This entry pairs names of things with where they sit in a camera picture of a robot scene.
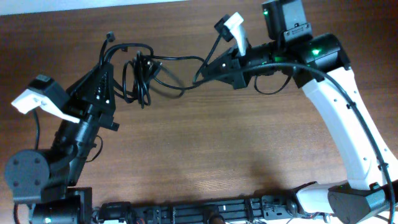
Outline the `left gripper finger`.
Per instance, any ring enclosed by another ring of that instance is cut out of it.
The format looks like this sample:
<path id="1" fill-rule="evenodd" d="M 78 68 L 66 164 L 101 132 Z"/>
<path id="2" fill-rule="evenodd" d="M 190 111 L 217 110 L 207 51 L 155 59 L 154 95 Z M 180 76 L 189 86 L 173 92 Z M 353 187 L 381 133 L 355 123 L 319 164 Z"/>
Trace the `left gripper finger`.
<path id="1" fill-rule="evenodd" d="M 98 86 L 95 88 L 94 97 L 84 99 L 104 110 L 105 113 L 114 113 L 116 110 L 113 72 L 114 67 L 110 63 L 106 63 L 99 68 L 99 75 L 97 77 Z"/>
<path id="2" fill-rule="evenodd" d="M 91 99 L 98 86 L 99 68 L 92 68 L 86 75 L 67 88 L 66 93 L 71 99 Z"/>

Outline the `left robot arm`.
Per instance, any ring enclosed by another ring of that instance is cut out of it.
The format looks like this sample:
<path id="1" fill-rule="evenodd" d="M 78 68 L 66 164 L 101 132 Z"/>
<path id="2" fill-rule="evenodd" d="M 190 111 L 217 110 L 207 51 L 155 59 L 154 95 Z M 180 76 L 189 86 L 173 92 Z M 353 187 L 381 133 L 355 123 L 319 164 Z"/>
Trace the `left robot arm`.
<path id="1" fill-rule="evenodd" d="M 28 206 L 30 223 L 91 223 L 92 189 L 76 184 L 100 128 L 119 128 L 113 71 L 96 65 L 67 90 L 38 75 L 12 102 L 20 113 L 41 108 L 62 120 L 49 149 L 19 151 L 5 166 L 13 201 Z"/>

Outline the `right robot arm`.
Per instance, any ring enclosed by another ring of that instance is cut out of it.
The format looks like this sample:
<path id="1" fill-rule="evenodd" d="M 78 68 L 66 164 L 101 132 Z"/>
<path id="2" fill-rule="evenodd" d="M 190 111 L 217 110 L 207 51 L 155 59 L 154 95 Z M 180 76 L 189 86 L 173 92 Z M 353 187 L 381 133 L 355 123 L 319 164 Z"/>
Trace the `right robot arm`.
<path id="1" fill-rule="evenodd" d="M 362 100 L 340 41 L 333 34 L 313 35 L 301 1 L 266 1 L 262 13 L 267 44 L 249 44 L 238 13 L 215 24 L 219 37 L 235 40 L 236 45 L 209 62 L 201 73 L 204 80 L 240 89 L 280 71 L 319 112 L 342 157 L 346 180 L 293 189 L 284 203 L 290 216 L 334 215 L 343 223 L 359 223 L 387 211 L 392 223 L 397 210 L 397 158 Z"/>

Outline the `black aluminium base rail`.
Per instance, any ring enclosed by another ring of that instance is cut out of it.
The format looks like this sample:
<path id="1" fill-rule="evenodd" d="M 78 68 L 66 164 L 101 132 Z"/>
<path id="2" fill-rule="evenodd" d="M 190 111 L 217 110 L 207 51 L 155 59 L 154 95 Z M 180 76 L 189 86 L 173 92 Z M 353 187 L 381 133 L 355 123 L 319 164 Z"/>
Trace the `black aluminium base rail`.
<path id="1" fill-rule="evenodd" d="M 94 208 L 92 223 L 266 223 L 282 219 L 317 219 L 320 212 L 301 212 L 298 203 L 280 195 L 192 203 L 139 204 L 109 202 Z"/>

